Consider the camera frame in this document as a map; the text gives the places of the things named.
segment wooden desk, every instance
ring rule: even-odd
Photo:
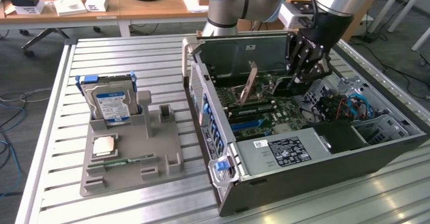
[[[44,29],[85,26],[118,25],[123,37],[130,37],[129,26],[146,23],[202,22],[207,14],[193,14],[182,0],[109,0],[107,12],[89,12],[59,17],[54,5],[46,6],[40,15],[8,15],[0,13],[0,30]],[[11,5],[10,0],[0,3],[0,12]]]
[[[39,15],[19,15],[16,12],[6,15],[6,19],[0,23],[46,23],[46,22],[70,22],[70,21],[89,21],[101,20],[101,17],[118,17],[121,16],[121,0],[109,0],[110,6],[107,12],[89,12],[86,14],[75,14],[59,17],[56,14],[55,6],[47,5]],[[6,0],[6,8],[10,6],[11,1]]]
[[[206,17],[207,13],[189,12],[183,0],[157,0],[142,2],[138,0],[121,0],[122,19],[141,18],[190,18]]]

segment power supply label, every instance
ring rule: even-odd
[[[270,142],[269,146],[281,167],[312,160],[298,137]]]

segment table leg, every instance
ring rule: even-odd
[[[388,1],[386,5],[384,6],[384,9],[382,9],[382,10],[381,10],[381,12],[380,12],[380,15],[378,15],[378,17],[377,17],[376,21],[374,21],[374,22],[373,22],[373,24],[370,25],[369,33],[372,33],[372,32],[374,32],[374,31],[376,31],[376,29],[377,29],[377,27],[378,27],[378,25],[380,25],[380,23],[381,23],[381,21],[382,21],[382,19],[384,19],[385,15],[388,14],[388,12],[389,12],[390,8],[393,7],[394,2],[396,2],[396,0],[389,0],[389,1]]]
[[[389,32],[393,33],[393,31],[396,30],[396,27],[398,26],[398,24],[401,23],[401,21],[404,20],[410,8],[414,6],[417,0],[410,0],[406,7],[402,10],[402,13],[397,16],[394,23],[392,24],[390,28],[389,28]]]
[[[424,33],[422,37],[418,39],[417,43],[414,44],[414,46],[412,47],[413,51],[417,51],[420,49],[420,47],[422,46],[424,42],[430,38],[430,28],[428,29],[428,31]]]
[[[119,21],[122,37],[131,37],[130,28],[129,28],[130,25],[131,25],[130,20],[121,20]]]

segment aluminum table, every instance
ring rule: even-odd
[[[398,157],[377,173],[321,190],[219,217],[217,200],[182,86],[182,39],[191,35],[82,39],[66,45],[16,223],[394,223],[430,221],[430,145]],[[362,64],[426,122],[430,114],[345,43]],[[345,76],[354,74],[332,55]],[[75,75],[138,76],[139,90],[153,92],[151,108],[175,111],[186,168],[197,174],[143,189],[82,197],[89,106]]]

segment hard drive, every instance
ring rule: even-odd
[[[126,123],[131,115],[139,114],[137,76],[99,77],[77,76],[77,86],[86,97],[93,120],[105,119],[109,126]]]

